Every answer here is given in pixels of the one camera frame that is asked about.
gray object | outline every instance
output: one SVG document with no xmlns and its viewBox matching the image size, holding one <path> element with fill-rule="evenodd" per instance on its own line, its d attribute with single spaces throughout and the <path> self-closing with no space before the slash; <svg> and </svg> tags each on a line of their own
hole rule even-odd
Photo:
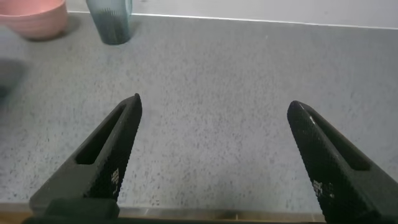
<svg viewBox="0 0 398 224">
<path fill-rule="evenodd" d="M 55 42 L 26 42 L 0 27 L 0 57 L 27 62 L 0 105 L 0 202 L 28 202 L 135 93 L 146 113 L 122 212 L 320 212 L 287 138 L 292 100 L 311 105 L 398 180 L 398 30 L 136 16 L 134 41 L 109 46 L 96 40 L 89 14 L 70 15 L 79 29 Z"/>
<path fill-rule="evenodd" d="M 131 38 L 131 0 L 86 0 L 102 42 L 123 44 Z"/>
</svg>

